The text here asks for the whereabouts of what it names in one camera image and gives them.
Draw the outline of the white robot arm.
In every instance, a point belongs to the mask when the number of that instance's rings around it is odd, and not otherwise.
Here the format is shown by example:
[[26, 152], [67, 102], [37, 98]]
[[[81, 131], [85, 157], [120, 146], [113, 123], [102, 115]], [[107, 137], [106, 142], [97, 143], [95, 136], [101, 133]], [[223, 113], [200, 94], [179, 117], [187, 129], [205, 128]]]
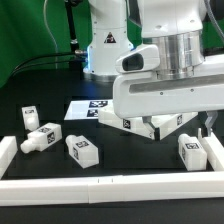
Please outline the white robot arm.
[[205, 112], [209, 136], [224, 110], [224, 53], [205, 56], [202, 21], [210, 0], [88, 0], [93, 40], [88, 70], [115, 77], [113, 109], [123, 119]]

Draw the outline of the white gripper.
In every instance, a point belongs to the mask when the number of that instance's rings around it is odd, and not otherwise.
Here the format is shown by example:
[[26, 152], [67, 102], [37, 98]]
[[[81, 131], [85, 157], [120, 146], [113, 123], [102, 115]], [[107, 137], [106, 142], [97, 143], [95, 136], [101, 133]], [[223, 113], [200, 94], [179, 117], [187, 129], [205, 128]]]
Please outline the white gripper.
[[113, 84], [113, 106], [120, 118], [143, 117], [152, 139], [151, 116], [201, 112], [201, 134], [210, 137], [216, 110], [224, 109], [224, 55], [207, 56], [189, 78], [158, 80], [152, 71], [120, 75]]

